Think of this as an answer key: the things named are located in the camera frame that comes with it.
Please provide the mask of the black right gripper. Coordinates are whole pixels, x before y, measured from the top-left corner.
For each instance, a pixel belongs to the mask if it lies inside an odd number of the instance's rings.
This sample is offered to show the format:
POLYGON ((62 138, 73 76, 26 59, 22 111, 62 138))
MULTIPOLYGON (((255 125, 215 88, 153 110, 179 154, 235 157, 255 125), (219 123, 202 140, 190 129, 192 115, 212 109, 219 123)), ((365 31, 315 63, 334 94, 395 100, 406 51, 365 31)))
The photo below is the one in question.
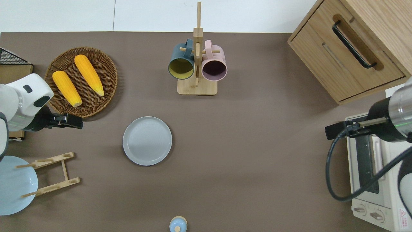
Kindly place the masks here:
POLYGON ((370 130, 365 127, 356 127, 355 125, 359 124, 363 119, 351 119, 340 121, 338 123, 328 125, 325 127, 325 135, 327 140, 335 139, 341 131, 344 129, 348 129, 347 132, 344 133, 345 138, 359 138, 362 136, 369 136, 370 130))

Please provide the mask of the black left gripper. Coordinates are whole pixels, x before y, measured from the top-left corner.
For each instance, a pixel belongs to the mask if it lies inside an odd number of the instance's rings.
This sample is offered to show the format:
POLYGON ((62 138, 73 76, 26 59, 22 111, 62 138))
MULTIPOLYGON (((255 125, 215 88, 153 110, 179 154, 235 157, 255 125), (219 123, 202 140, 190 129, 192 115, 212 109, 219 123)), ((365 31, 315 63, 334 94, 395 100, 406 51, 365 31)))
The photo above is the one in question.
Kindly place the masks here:
POLYGON ((83 118, 69 113, 52 113, 48 127, 56 128, 83 128, 83 118))

